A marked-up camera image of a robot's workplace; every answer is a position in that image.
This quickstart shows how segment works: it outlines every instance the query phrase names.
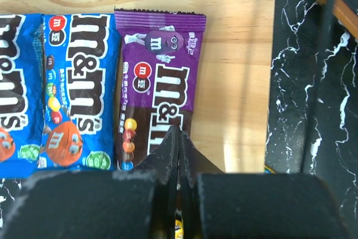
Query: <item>wooden board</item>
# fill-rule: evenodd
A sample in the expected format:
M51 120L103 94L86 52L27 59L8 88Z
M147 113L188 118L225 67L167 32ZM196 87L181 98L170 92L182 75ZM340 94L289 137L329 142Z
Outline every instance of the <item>wooden board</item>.
M262 172L275 0L0 0L0 13L194 11L208 17L191 137L226 172Z

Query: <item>black cable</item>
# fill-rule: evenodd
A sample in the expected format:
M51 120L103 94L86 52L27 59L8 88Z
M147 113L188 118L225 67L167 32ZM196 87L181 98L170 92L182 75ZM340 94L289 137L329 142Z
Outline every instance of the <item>black cable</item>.
M322 25L319 34L319 45L318 45L318 54L317 54L317 62L316 62L316 70L314 75L314 84L311 89L311 97L313 99L312 105L308 110L307 113L307 129L304 138L304 147L303 147L303 155L302 155L302 162L301 162L301 172L303 172L304 164L306 162L307 154L309 154L311 149L311 141L312 135L315 129L315 116L317 113L317 102L318 102L318 91L319 91L319 84L321 82L321 75L322 75L322 67L324 65L324 52L329 46L329 42L331 41L331 26L332 26L332 19L333 19L333 4L335 0L327 0L326 5L324 7L323 18L322 18Z

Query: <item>white marble veining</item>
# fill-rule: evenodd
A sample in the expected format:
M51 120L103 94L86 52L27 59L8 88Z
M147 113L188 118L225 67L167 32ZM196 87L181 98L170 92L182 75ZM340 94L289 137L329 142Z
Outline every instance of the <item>white marble veining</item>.
M270 125L267 122L267 138L266 138L266 143L265 143L265 152L267 154L267 144L270 141L270 137L272 136L272 132L270 131Z
M17 184L18 188L21 189L21 181L20 180L0 179L0 194L1 194L0 195L0 230L3 227L3 208L2 208L2 204L7 202L8 199L11 199L12 201L15 201L15 198L13 197L13 194L10 193L10 192L13 192L14 190L13 189L11 191L9 190L9 188L6 186L6 181L15 182Z
M292 18L288 15L288 11L286 10L289 6L293 6L291 3L291 0L286 0L286 3L281 11L281 23L283 26L288 26L291 30L293 38L288 37L287 38L287 47L281 49L276 57L272 60L271 69L275 69L274 73L274 82L278 87L278 94L276 96L275 101L275 109L278 112L277 120L275 121L275 126L279 126L276 130L273 132L268 132L267 134L267 141L266 145L270 142L270 137L276 133L276 137L282 137L284 140L284 147L285 147L285 155L286 155L286 163L289 169L290 166L290 160L293 157L293 150L292 150L292 144L296 143L294 141L294 137L288 136L288 133L291 133L293 129L293 134L295 134L298 125L302 123L302 120L304 118L301 118L298 120L297 124L294 125L288 125L287 124L287 117L284 115L284 112L287 108L290 106L298 107L295 100L291 98L287 98L288 95L286 94L287 91L291 91L292 86L285 89L285 87L282 85L283 76L290 79L291 85L295 86L296 81L292 79L290 73L285 70L286 66L286 60L288 57L290 57L293 54L298 54L300 51L300 43L299 43L299 37L298 37L298 31L300 30L301 25L305 22L305 18L307 16L307 13L316 5L317 3L308 4L308 0L300 0L295 5L295 17ZM313 87L312 85L307 85L304 89L306 91L306 102L308 100L308 88Z
M317 119L315 119L315 127L314 129L316 130L317 134L318 134L318 138L315 140L314 143L311 143L311 149L310 149L310 154L312 156L312 163L310 166L310 174L315 174L315 167L317 165L316 161L315 161L315 157L317 156L317 152L318 152L318 148L321 145L321 141L322 141L322 136L321 133L318 130L318 122Z
M341 120L340 120L340 124L339 124L339 129L345 133L345 138L335 141L338 160L339 160L342 168L348 173L348 176L352 180L351 186L347 187L347 190L345 192L345 198L343 199L343 201L340 205L340 209L342 209L345 206L346 202L348 201L348 199L347 199L348 195L350 197L355 197L354 208L353 208L355 218L357 218L358 186L357 186L357 174L352 171L352 168L357 168L358 162L356 159L354 159L354 156L351 153L352 146L347 145L345 147L345 144L349 141L349 134L350 134L348 128L346 127L346 106L347 106L347 103L348 103L348 100L349 100L351 94L348 90L348 85L343 80L343 76L345 75L345 72L347 71L347 67L350 64L352 64L352 66L355 66L356 61L357 61L357 48L358 48L358 43L355 46L354 51L351 52L351 58L350 58L349 62L344 66L344 68L342 70L342 74L341 74L341 87L344 89L346 95L340 104L340 119ZM352 77L354 79L355 78L354 68L352 67L349 72L352 72L352 75L353 75ZM348 152L348 155L350 156L349 160L345 159L342 156L342 151ZM348 164L348 162L351 163L351 161L354 161L353 167Z
M340 38L340 43L337 46L334 46L332 50L327 49L326 51L329 52L330 54L326 57L326 59L324 59L324 67L322 69L322 77L321 77L321 81L326 77L326 73L327 73L327 60L333 56L336 56L337 53L340 51L341 48L346 48L348 45L348 40L349 40L350 34L345 31L341 38Z

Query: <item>m&m's candy bag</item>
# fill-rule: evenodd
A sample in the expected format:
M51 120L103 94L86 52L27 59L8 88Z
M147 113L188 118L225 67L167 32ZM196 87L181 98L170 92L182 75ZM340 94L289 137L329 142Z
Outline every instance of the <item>m&m's candy bag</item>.
M206 16L119 9L115 18L123 37L117 168L131 170L171 125L190 133Z
M45 126L38 168L113 168L120 35L114 15L45 15Z
M36 171L43 118L41 14L0 15L0 178Z

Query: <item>candy illustration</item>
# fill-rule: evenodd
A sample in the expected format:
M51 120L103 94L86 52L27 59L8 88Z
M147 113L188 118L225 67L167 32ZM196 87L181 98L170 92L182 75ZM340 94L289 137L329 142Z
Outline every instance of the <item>candy illustration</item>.
M47 70L51 70L53 69L55 66L55 58L53 55L49 55L47 56L47 59L46 59L46 69Z
M135 149L133 142L123 142L122 147L125 153L131 153Z
M9 159L15 153L15 148L11 135L0 127L0 162Z
M123 160L124 160L125 162L131 162L133 159L134 159L134 154L133 154L133 152L131 152L131 153L124 153Z
M53 84L52 82L47 83L47 85L46 85L46 94L49 97L55 97L55 95L56 95L56 85Z
M122 163L122 170L128 171L133 169L133 163L132 162L123 162Z
M51 120L54 124L60 124L62 122L62 114L60 111L51 111Z
M175 56L167 54L174 53L183 47L184 38L171 25L152 30L147 34L125 35L124 42L125 44L135 42L144 45L150 53L156 55L158 60L170 63L171 59L175 59Z
M124 129L135 131L136 130L136 121L135 121L135 119L132 119L132 118L126 119L125 123L124 123Z
M131 129L127 129L126 131L123 132L123 141L124 142L130 142L135 136L135 131L131 130Z
M59 111L61 108L61 104L56 97L50 97L47 101L47 105L52 111Z
M78 129L71 121L66 121L50 132L46 147L42 146L41 151L46 152L54 163L69 166L79 160L82 147Z
M56 81L56 71L55 70L51 69L47 72L46 81L47 82Z

